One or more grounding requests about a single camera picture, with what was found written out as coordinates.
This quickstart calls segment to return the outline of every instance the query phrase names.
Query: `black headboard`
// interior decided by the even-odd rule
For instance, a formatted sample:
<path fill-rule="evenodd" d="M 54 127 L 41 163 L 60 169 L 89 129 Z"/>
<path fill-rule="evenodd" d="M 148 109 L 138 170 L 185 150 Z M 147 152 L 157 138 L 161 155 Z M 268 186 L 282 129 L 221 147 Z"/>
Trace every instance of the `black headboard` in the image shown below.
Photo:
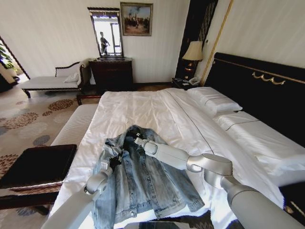
<path fill-rule="evenodd" d="M 305 69 L 217 52 L 205 86 L 305 147 Z"/>

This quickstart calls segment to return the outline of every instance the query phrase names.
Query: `gold headboard trim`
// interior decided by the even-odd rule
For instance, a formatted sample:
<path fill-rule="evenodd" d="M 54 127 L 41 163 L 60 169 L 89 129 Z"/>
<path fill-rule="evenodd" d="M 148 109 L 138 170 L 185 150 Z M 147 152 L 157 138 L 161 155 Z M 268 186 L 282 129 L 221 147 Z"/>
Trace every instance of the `gold headboard trim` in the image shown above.
<path fill-rule="evenodd" d="M 290 203 L 305 217 L 305 213 L 293 201 L 290 201 Z"/>
<path fill-rule="evenodd" d="M 281 82 L 276 82 L 275 81 L 275 78 L 274 77 L 271 77 L 270 79 L 266 79 L 264 76 L 264 74 L 262 74 L 262 75 L 260 75 L 260 76 L 256 76 L 255 75 L 255 72 L 253 72 L 252 73 L 252 76 L 255 78 L 255 79 L 262 79 L 263 81 L 265 81 L 265 82 L 271 82 L 271 83 L 273 83 L 274 85 L 283 85 L 285 82 L 286 82 L 286 80 L 283 80 L 283 81 L 281 81 Z"/>
<path fill-rule="evenodd" d="M 294 81 L 294 82 L 297 82 L 297 83 L 304 83 L 305 84 L 305 81 L 303 81 L 303 80 L 297 80 L 297 79 L 294 79 L 294 78 L 291 78 L 291 77 L 288 77 L 288 76 L 279 75 L 279 74 L 276 74 L 276 73 L 271 73 L 271 72 L 267 72 L 267 71 L 256 69 L 256 68 L 251 68 L 251 67 L 248 67 L 248 66 L 245 66 L 245 65 L 242 65 L 242 64 L 233 63 L 233 62 L 230 62 L 230 61 L 224 61 L 224 60 L 221 60 L 221 59 L 218 59 L 218 58 L 214 58 L 214 60 L 218 60 L 218 61 L 222 61 L 222 62 L 226 62 L 226 63 L 231 63 L 231 64 L 234 64 L 234 65 L 237 65 L 237 66 L 240 66 L 240 67 L 244 67 L 244 68 L 248 68 L 248 69 L 251 69 L 251 70 L 254 70 L 254 71 L 258 71 L 260 73 L 265 73 L 267 75 L 272 75 L 272 76 L 276 76 L 276 77 L 279 77 L 279 78 L 282 78 L 282 79 L 286 79 L 286 80 Z"/>

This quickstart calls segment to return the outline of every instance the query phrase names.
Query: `carpet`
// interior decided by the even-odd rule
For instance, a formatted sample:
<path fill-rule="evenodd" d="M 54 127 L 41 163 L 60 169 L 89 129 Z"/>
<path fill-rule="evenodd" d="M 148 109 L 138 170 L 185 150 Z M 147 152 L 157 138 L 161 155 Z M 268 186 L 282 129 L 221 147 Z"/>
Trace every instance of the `carpet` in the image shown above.
<path fill-rule="evenodd" d="M 25 149 L 53 142 L 78 107 L 77 93 L 31 92 L 31 99 L 17 87 L 0 93 L 0 178 Z M 31 208 L 0 210 L 1 229 L 38 229 L 46 219 Z"/>

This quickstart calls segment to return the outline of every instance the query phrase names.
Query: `wooden dresser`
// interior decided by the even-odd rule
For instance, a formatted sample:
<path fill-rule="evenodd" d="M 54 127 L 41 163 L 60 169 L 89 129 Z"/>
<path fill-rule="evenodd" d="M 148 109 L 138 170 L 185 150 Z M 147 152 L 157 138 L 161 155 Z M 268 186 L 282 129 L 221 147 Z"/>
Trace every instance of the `wooden dresser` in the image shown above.
<path fill-rule="evenodd" d="M 89 61 L 97 93 L 133 90 L 132 58 L 101 58 Z"/>

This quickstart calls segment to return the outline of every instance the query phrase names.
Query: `mirror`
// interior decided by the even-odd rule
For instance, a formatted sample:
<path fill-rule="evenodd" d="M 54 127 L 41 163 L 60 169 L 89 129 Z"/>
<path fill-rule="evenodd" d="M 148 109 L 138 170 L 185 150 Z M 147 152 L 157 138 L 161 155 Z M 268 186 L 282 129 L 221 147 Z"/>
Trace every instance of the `mirror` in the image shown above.
<path fill-rule="evenodd" d="M 120 9 L 88 8 L 100 57 L 123 57 Z"/>

